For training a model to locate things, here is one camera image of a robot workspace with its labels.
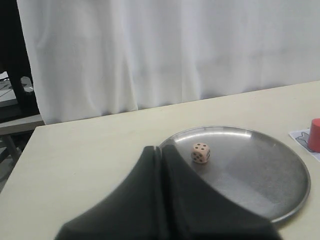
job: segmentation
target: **white curtain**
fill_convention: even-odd
[[[18,0],[47,124],[320,79],[319,0]]]

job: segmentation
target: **paper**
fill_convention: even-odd
[[[304,147],[312,156],[315,157],[320,162],[320,153],[312,151],[308,148],[308,139],[309,139],[310,129],[304,129],[299,131],[289,132],[290,137],[293,138],[298,144]]]

